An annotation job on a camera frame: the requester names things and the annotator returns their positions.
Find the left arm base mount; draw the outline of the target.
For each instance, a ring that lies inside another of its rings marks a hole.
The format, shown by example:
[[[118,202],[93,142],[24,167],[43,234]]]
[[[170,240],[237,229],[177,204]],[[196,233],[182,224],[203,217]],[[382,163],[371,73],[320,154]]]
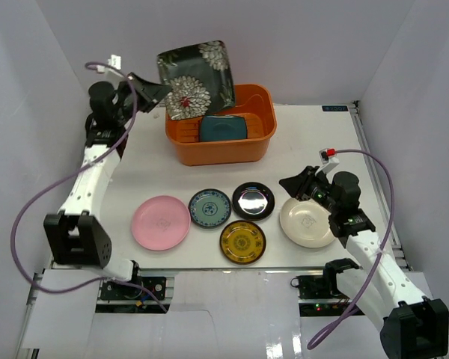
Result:
[[[140,287],[105,282],[101,285],[96,313],[108,314],[165,314],[170,304],[166,304],[166,277],[138,276]]]

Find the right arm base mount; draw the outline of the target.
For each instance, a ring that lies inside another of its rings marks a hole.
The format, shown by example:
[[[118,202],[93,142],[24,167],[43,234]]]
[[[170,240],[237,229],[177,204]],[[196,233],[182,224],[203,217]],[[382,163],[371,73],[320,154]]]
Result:
[[[301,317],[339,316],[350,300],[342,294],[333,294],[322,275],[299,275],[290,280],[298,291]]]

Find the black floral square plate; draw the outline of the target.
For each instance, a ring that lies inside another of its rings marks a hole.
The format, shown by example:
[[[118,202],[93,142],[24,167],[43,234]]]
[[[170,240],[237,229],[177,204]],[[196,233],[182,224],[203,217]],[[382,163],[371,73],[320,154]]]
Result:
[[[171,87],[164,99],[171,120],[217,114],[236,105],[225,43],[207,41],[168,50],[156,58],[160,81]]]

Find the blue white patterned plate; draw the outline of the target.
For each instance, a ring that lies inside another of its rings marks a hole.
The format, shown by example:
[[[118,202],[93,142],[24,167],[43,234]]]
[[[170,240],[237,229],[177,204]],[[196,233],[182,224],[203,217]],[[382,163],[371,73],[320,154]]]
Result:
[[[194,194],[188,210],[192,223],[204,229],[221,226],[232,212],[230,198],[216,188],[206,188]]]

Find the glossy black round plate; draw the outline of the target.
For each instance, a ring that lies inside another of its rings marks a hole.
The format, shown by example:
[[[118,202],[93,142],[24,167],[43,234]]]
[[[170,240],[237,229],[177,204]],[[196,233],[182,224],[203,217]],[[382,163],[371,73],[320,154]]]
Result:
[[[239,185],[232,195],[234,212],[247,221],[262,221],[269,217],[275,208],[272,190],[260,182],[245,182]]]

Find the cream white round plate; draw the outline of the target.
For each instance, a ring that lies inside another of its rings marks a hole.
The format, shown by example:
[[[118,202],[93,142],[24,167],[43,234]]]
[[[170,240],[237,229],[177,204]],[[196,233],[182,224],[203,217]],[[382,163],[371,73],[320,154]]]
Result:
[[[279,221],[287,238],[304,248],[323,248],[336,240],[329,226],[329,211],[313,200],[288,199]]]

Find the teal square plate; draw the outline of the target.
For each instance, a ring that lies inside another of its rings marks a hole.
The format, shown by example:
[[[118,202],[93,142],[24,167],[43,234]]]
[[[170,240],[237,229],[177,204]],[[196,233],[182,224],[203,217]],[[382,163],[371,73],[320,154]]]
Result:
[[[199,126],[199,141],[237,141],[248,138],[244,117],[234,115],[207,115]]]

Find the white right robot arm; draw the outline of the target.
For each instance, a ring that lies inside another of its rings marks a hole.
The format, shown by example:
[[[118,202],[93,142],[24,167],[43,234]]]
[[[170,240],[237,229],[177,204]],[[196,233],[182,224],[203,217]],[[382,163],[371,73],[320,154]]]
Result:
[[[307,166],[279,183],[292,198],[328,211],[332,234],[351,254],[326,264],[324,292],[352,298],[375,325],[388,358],[445,356],[449,310],[414,285],[393,255],[380,247],[376,228],[360,207],[358,177],[341,171],[327,179],[319,168]]]

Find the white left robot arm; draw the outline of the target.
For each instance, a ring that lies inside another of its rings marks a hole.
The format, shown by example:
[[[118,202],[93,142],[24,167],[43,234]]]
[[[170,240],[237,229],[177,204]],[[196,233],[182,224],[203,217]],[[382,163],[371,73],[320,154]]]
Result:
[[[101,205],[123,157],[129,121],[139,111],[153,110],[170,92],[170,86],[148,82],[134,73],[118,86],[101,81],[89,87],[84,171],[76,176],[58,212],[46,215],[43,222],[57,264],[84,267],[117,279],[117,289],[126,298],[141,294],[143,280],[136,275],[135,261],[113,254],[112,241],[99,220]]]

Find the pink round plate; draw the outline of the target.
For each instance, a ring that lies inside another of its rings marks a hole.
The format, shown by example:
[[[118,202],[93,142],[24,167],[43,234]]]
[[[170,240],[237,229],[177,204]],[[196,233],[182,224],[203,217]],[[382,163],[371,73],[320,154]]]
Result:
[[[135,210],[131,233],[143,248],[166,251],[186,238],[190,226],[188,207],[176,197],[160,195],[146,200]]]

